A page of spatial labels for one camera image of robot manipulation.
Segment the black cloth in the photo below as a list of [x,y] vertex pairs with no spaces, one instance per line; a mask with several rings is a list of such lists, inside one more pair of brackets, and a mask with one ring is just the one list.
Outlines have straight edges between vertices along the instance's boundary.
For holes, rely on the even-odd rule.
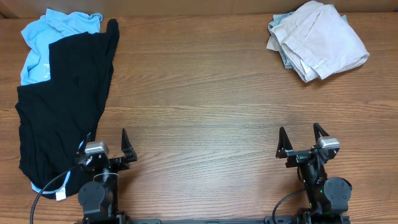
[[[79,144],[96,127],[111,84],[112,59],[119,41],[118,23],[105,33],[77,34],[49,45],[51,80],[19,86],[16,109],[21,119],[19,168],[38,188],[74,165]],[[46,191],[56,190],[65,178]],[[67,196],[92,178],[77,169],[66,185]],[[43,195],[55,198],[55,194]]]

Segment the wooden tabletop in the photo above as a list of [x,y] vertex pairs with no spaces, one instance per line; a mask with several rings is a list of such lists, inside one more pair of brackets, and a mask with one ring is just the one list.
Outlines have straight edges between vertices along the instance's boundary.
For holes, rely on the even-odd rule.
[[[120,156],[126,128],[138,161],[120,173],[120,207],[133,218],[263,218],[302,188],[275,158],[285,126],[294,148],[312,124],[341,149],[325,165],[353,185],[352,223],[398,222],[398,13],[347,13],[371,54],[360,68],[304,83],[266,49],[271,14],[118,18],[120,41],[97,140]],[[28,223],[36,193],[19,170],[16,87],[32,20],[0,20],[0,223]],[[307,207],[305,194],[277,214]],[[35,223],[83,217],[77,195],[42,198]]]

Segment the folded white cloth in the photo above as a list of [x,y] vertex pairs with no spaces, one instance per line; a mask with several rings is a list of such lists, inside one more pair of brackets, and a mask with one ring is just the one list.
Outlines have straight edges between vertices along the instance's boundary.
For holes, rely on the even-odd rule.
[[333,5],[307,2],[270,33],[267,48],[284,52],[305,82],[358,67],[369,57]]

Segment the wood grain surface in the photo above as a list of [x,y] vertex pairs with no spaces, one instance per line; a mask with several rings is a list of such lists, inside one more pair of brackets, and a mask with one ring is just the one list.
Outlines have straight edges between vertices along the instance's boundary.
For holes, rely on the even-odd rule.
[[[263,218],[301,188],[275,158],[279,127],[296,149],[319,122],[341,142],[325,165],[353,185],[352,223],[398,222],[398,13],[349,13],[371,54],[360,68],[304,83],[266,49],[271,14],[118,18],[120,41],[98,125],[111,156],[126,128],[139,160],[121,173],[120,207],[133,218]],[[29,52],[0,21],[0,223],[28,223],[36,196],[19,170],[16,87]],[[307,207],[305,194],[277,214]],[[42,198],[35,223],[82,218],[74,195]]]

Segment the pile of cloth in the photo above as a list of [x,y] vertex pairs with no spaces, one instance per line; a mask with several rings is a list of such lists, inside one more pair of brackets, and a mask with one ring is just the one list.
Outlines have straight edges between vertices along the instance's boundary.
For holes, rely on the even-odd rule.
[[309,82],[347,71],[369,57],[361,39],[333,5],[310,1],[295,12],[274,15],[267,49],[280,53],[285,68]]
[[[17,87],[21,119],[19,168],[39,192],[75,163],[87,135],[94,140],[111,84],[119,41],[111,19],[99,33],[101,14],[47,10],[22,35],[31,51]],[[92,177],[80,169],[50,185],[43,196],[64,199]]]

